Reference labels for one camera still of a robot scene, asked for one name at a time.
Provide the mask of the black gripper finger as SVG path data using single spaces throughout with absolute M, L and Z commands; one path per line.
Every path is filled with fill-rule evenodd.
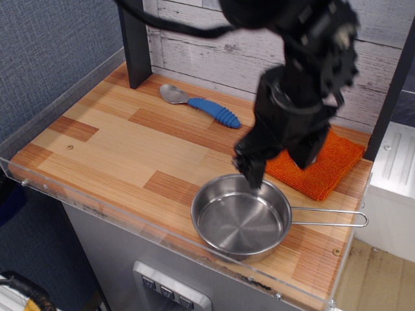
M 323 147 L 329 128 L 322 128 L 302 139 L 298 144 L 288 148 L 289 156 L 300 169 L 306 169 Z
M 263 183 L 266 161 L 237 155 L 233 158 L 234 167 L 246 178 L 251 189 L 260 189 Z

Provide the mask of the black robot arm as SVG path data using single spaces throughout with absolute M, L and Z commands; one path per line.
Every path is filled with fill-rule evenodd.
M 258 189 L 266 162 L 288 151 L 307 168 L 317 157 L 341 89 L 351 86 L 358 70 L 354 41 L 359 20 L 347 1 L 221 1 L 225 18 L 235 27 L 267 29 L 284 43 L 285 63 L 259 79 L 254 127 L 235 145 L 233 160 L 249 186 Z

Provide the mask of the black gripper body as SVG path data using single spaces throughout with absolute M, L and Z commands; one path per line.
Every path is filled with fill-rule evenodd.
M 301 99 L 311 103 L 294 103 L 283 91 L 285 68 L 266 70 L 259 80 L 254 105 L 254 127 L 236 145 L 237 156 L 268 160 L 282 150 L 298 144 L 302 139 L 322 128 L 329 128 L 329 120 L 337 109 L 326 106 L 320 97 L 313 98 L 305 82 L 295 91 Z

